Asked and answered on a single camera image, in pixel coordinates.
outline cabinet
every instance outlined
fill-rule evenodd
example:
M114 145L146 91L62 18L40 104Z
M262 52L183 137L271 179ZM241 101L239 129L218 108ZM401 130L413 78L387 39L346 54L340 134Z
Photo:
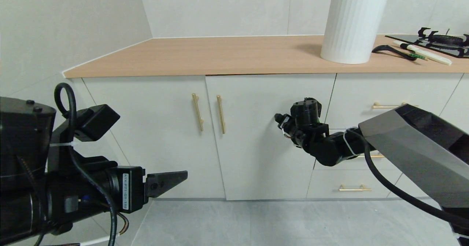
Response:
M337 74L326 123L331 129L357 126L403 102L439 115L461 76L457 73ZM373 108L375 103L389 108Z
M401 175L399 170L380 170L395 184ZM309 199L323 198L385 198L389 190L378 181L370 170L314 170L308 190Z
M428 197L428 195L405 174L402 174L399 177L399 180L396 183L396 187L416 198ZM398 196L396 196L393 192L389 192L387 197L397 198Z
M166 198L224 198L205 77L85 78L96 104L121 118L111 132L130 165L146 173L189 171ZM192 94L198 96L200 129Z
M334 79L335 74L206 77L226 199L306 198L315 159L285 139L273 116L313 97L322 103L324 122Z
M469 74L459 81L440 117L469 133Z

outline kitchen cabinet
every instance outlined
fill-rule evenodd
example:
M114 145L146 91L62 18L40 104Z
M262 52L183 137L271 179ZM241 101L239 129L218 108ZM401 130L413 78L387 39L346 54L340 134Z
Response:
M469 133L469 74L464 74L440 117Z
M147 174L189 172L186 181L161 197L225 197L205 77L85 78L84 82L96 104L108 104L121 116L111 132L130 165L142 166Z
M354 127L403 102L439 115L461 76L460 73L337 74L326 123L331 129ZM388 108L378 109L376 105Z
M273 116L313 97L322 104L323 122L334 79L335 74L206 77L226 199L306 198L315 159L282 135Z
M401 175L399 170L380 170L395 184ZM364 199L386 198L389 190L378 181L370 170L314 170L308 189L308 199Z
M406 192L407 194L416 197L416 198L421 198L421 197L428 197L428 195L420 189L410 178L408 178L405 174L402 174L399 177L399 180L396 183L397 188L401 189L402 191ZM389 198L397 198L393 192L389 192L389 195L387 196Z

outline countertop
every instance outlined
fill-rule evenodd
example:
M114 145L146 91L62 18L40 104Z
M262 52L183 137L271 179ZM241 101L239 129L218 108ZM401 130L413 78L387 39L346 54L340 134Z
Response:
M469 73L469 59L405 60L391 52L365 64L321 59L324 36L160 38L136 44L64 72L67 78L297 73ZM392 45L378 35L375 46Z

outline gold bar handle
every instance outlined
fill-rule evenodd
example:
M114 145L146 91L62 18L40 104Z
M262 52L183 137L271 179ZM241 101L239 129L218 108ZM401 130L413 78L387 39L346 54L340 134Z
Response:
M365 187L363 184L360 185L360 188L345 188L343 184L340 185L339 191L371 191L371 188Z
M194 101L194 108L196 109L197 119L199 119L200 131L204 131L204 120L201 118L199 110L199 97L195 93L192 93L192 100Z
M407 102L403 102L402 104L400 105L381 105L379 102L375 102L373 105L372 105L372 109L395 109L399 106L402 106L403 104L407 104Z
M384 158L384 155L382 154L377 154L377 155L371 155L372 158ZM364 155L360 155L357 158L365 158Z
M223 118L223 109L221 107L221 96L217 96L217 101L218 101L218 114L220 114L220 123L221 123L221 133L225 134L226 133L226 128L225 128L225 119Z

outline ribbed white vase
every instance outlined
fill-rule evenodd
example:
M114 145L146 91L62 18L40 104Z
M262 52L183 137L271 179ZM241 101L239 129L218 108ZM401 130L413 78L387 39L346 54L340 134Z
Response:
M387 0L330 0L321 49L323 59L368 62Z

